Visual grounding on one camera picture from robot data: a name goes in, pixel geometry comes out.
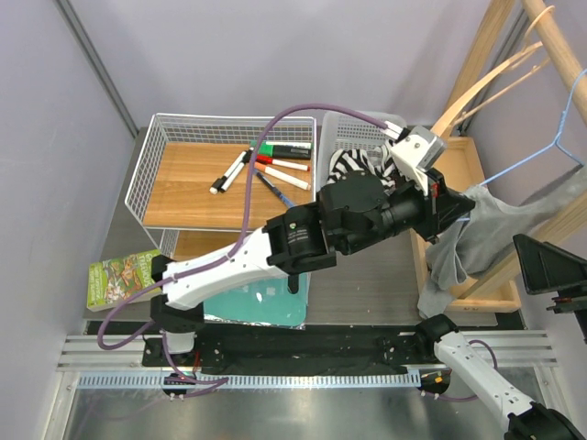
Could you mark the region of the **grey garment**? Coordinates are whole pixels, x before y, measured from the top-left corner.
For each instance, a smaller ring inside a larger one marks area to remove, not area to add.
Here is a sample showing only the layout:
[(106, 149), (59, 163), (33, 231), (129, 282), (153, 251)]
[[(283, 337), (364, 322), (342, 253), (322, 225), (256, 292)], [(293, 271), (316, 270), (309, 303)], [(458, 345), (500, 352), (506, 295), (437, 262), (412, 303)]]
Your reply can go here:
[(577, 166), (512, 206), (487, 188), (472, 186), (464, 194), (475, 202), (467, 221), (457, 221), (428, 247), (428, 275), (417, 308), (420, 316), (442, 314), (453, 302), (449, 289), (469, 277), (479, 278), (513, 249), (513, 236), (529, 234), (586, 191), (586, 169)]

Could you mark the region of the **black white striped tank top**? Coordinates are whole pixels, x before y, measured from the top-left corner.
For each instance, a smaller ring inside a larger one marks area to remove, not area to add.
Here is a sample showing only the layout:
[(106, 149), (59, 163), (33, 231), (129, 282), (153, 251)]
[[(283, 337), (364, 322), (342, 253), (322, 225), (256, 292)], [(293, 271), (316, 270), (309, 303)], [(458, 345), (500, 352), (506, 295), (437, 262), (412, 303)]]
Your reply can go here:
[(326, 184), (339, 182), (352, 171), (363, 171), (376, 176), (386, 192), (396, 189), (399, 172), (386, 145), (373, 150), (375, 159), (365, 148), (337, 149), (330, 157)]

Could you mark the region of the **blue wire hanger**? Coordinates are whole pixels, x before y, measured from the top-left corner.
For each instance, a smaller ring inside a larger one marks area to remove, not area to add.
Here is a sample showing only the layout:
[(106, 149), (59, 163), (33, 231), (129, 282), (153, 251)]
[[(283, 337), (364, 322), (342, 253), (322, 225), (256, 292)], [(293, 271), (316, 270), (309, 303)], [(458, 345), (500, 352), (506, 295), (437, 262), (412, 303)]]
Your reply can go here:
[(476, 207), (451, 227), (461, 235), (526, 233), (586, 192), (586, 147), (566, 147), (571, 98), (522, 93), (484, 110), (471, 134), (486, 178), (466, 194)]

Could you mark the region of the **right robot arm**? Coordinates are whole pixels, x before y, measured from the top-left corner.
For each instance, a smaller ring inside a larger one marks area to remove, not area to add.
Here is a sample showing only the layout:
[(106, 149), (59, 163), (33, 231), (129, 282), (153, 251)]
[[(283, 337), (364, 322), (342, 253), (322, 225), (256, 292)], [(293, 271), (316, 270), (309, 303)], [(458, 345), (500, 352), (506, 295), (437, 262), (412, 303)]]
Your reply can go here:
[[(558, 296), (549, 310), (574, 314), (585, 332), (586, 259), (523, 234), (515, 235), (513, 242), (526, 292), (555, 292)], [(583, 439), (565, 415), (532, 400), (478, 356), (446, 315), (435, 315), (418, 324), (414, 343), (419, 358), (439, 360), (461, 377), (500, 422), (505, 439)]]

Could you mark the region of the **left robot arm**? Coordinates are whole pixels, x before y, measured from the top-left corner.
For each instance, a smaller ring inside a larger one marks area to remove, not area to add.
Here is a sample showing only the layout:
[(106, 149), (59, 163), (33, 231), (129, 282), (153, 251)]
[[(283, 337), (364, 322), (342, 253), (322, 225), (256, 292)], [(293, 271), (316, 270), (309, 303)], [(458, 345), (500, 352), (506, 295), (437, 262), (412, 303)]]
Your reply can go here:
[(268, 279), (286, 279), (296, 287), (299, 275), (334, 267), (338, 255), (357, 253), (408, 229), (435, 241), (475, 202), (450, 189), (436, 169), (426, 180), (424, 190), (406, 181), (389, 192), (376, 176), (352, 171), (323, 186), (314, 202), (273, 217), (240, 244), (186, 261), (155, 257), (151, 277), (161, 294), (150, 301), (150, 318), (163, 332), (164, 356), (177, 366), (194, 358), (203, 303), (220, 293)]

